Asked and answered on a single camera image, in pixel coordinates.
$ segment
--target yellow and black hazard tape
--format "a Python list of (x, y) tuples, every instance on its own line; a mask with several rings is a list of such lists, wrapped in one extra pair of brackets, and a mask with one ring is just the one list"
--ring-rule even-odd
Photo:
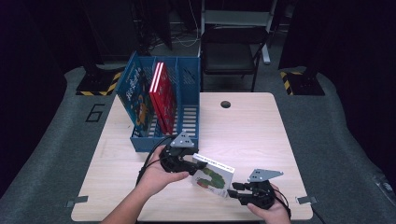
[(113, 77), (113, 80), (111, 81), (110, 86), (108, 87), (107, 91), (76, 91), (76, 95), (86, 95), (86, 96), (111, 95), (111, 93), (113, 93), (114, 89), (116, 89), (117, 82), (120, 79), (121, 73), (122, 72), (119, 72)]
[(291, 89), (291, 85), (288, 80), (288, 74), (302, 75), (303, 73), (300, 73), (300, 72), (288, 72), (288, 73), (281, 72), (280, 73), (280, 76), (282, 77), (282, 80), (283, 80), (283, 84), (285, 85), (286, 92), (288, 93), (288, 95), (294, 95), (293, 90)]

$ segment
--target blue file holder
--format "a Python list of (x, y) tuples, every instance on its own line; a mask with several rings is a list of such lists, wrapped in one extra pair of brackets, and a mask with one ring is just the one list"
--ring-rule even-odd
[[(198, 57), (139, 57), (143, 69), (151, 83), (155, 65), (164, 62), (172, 87), (177, 96), (177, 115), (173, 134), (186, 132), (198, 147), (199, 136), (199, 94), (201, 66)], [(136, 152), (150, 152), (164, 138), (160, 125), (154, 119), (147, 137), (139, 137), (135, 129), (131, 142)]]

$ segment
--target hand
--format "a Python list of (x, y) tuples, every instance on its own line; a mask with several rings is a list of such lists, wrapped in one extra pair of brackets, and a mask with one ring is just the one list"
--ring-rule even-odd
[[(276, 197), (282, 200), (282, 196), (277, 191), (279, 188), (273, 184), (271, 186), (275, 189)], [(248, 203), (247, 208), (252, 212), (254, 215), (261, 217), (264, 219), (265, 223), (267, 224), (290, 224), (290, 219), (288, 212), (286, 211), (285, 207), (278, 201), (275, 200), (274, 205), (272, 205), (268, 210), (261, 209), (260, 207), (254, 205), (253, 203)]]
[(159, 159), (164, 147), (165, 146), (159, 146), (155, 149), (151, 159), (148, 162), (148, 165), (150, 164), (150, 166), (146, 169), (146, 172), (140, 179), (139, 184), (136, 186), (136, 188), (140, 189), (141, 192), (146, 193), (148, 197), (160, 192), (168, 184), (182, 180), (189, 176), (188, 172), (167, 173), (163, 169)]

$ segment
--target person's left hand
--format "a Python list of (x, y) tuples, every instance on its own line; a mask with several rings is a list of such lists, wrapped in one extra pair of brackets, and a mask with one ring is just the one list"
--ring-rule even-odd
[(188, 172), (168, 173), (163, 169), (158, 160), (160, 159), (160, 154), (164, 147), (165, 145), (162, 145), (155, 149), (148, 165), (152, 162), (154, 163), (146, 169), (139, 184), (136, 186), (137, 189), (140, 189), (141, 192), (146, 193), (149, 197), (163, 190), (168, 184), (189, 176)]

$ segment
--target red book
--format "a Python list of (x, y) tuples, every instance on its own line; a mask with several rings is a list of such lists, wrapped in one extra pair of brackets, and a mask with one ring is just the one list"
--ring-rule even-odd
[(157, 63), (148, 93), (153, 102), (161, 131), (163, 134), (172, 134), (177, 102), (164, 63)]

